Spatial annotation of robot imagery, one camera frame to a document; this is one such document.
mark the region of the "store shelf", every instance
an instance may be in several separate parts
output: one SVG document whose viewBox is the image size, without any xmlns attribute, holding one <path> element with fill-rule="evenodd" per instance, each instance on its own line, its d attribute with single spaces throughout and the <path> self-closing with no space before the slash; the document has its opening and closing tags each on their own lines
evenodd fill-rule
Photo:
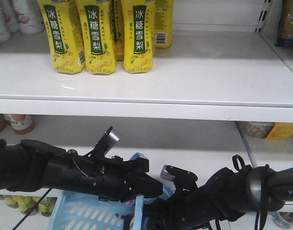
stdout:
<svg viewBox="0 0 293 230">
<path fill-rule="evenodd" d="M 45 33 L 17 32 L 0 46 L 0 113 L 293 122 L 293 74 L 256 33 L 175 31 L 147 74 L 68 76 Z"/>
<path fill-rule="evenodd" d="M 159 178 L 164 164 L 174 165 L 196 173 L 199 186 L 219 169 L 233 169 L 235 154 L 249 162 L 234 122 L 86 116 L 35 116 L 34 119 L 33 132 L 20 136 L 7 127 L 0 138 L 10 145 L 33 138 L 67 150 L 76 149 L 83 155 L 113 126 L 121 139 L 108 157 L 118 155 L 127 160 L 141 152 L 150 160 L 152 177 Z"/>
<path fill-rule="evenodd" d="M 248 135 L 244 135 L 243 138 L 248 144 L 248 152 L 255 167 L 268 164 L 275 171 L 293 167 L 293 138 L 271 140 Z M 281 211 L 293 212 L 293 202 L 286 202 Z"/>
<path fill-rule="evenodd" d="M 22 218 L 23 214 L 18 210 L 8 207 L 5 201 L 0 200 L 0 230 L 12 229 Z M 18 230 L 47 230 L 50 218 L 41 216 L 37 213 L 28 217 Z"/>
</svg>

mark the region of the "plastic basket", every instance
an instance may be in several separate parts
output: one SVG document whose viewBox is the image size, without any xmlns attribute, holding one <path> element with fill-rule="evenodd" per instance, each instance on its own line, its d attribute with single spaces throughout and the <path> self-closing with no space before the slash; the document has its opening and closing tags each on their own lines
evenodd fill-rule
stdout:
<svg viewBox="0 0 293 230">
<path fill-rule="evenodd" d="M 173 193 L 174 189 L 164 183 L 164 193 L 160 197 L 167 199 Z M 144 203 L 153 200 L 144 199 Z M 134 211 L 134 200 L 125 203 L 99 201 L 96 195 L 61 191 L 48 230 L 122 230 L 124 217 L 133 216 Z"/>
</svg>

